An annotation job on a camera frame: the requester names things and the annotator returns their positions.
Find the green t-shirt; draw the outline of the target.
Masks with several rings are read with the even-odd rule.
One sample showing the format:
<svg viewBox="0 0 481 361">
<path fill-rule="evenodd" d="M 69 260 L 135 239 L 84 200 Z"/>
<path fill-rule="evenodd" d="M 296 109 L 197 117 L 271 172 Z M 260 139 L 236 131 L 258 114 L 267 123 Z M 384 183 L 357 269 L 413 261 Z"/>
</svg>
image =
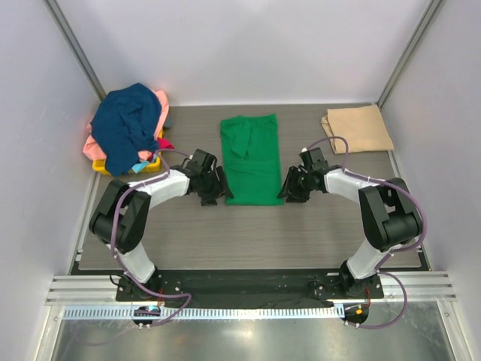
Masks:
<svg viewBox="0 0 481 361">
<path fill-rule="evenodd" d="M 233 194 L 227 205 L 278 206 L 281 189 L 278 122 L 275 114 L 237 116 L 219 125 L 222 163 Z"/>
</svg>

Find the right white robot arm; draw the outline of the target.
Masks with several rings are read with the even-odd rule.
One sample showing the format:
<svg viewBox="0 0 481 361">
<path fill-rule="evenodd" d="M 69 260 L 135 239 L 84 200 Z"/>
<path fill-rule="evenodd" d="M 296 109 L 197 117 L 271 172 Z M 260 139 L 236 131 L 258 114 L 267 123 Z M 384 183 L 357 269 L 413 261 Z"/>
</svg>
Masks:
<svg viewBox="0 0 481 361">
<path fill-rule="evenodd" d="M 319 148 L 303 150 L 277 197 L 305 203 L 313 191 L 342 196 L 360 207 L 365 239 L 339 269 L 339 289 L 354 298 L 365 292 L 387 257 L 422 233 L 423 221 L 400 178 L 376 180 L 329 165 Z"/>
</svg>

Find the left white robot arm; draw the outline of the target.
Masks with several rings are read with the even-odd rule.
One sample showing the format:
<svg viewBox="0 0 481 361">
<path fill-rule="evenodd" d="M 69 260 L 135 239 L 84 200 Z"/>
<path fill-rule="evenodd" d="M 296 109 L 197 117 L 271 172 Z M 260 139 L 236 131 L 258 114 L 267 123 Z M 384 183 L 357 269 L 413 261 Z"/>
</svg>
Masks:
<svg viewBox="0 0 481 361">
<path fill-rule="evenodd" d="M 202 206 L 217 199 L 234 197 L 217 158 L 197 149 L 180 165 L 167 167 L 160 175 L 127 183 L 112 180 L 89 221 L 89 230 L 109 248 L 133 291 L 145 301 L 158 295 L 156 266 L 142 243 L 150 210 L 174 198 L 196 194 Z"/>
</svg>

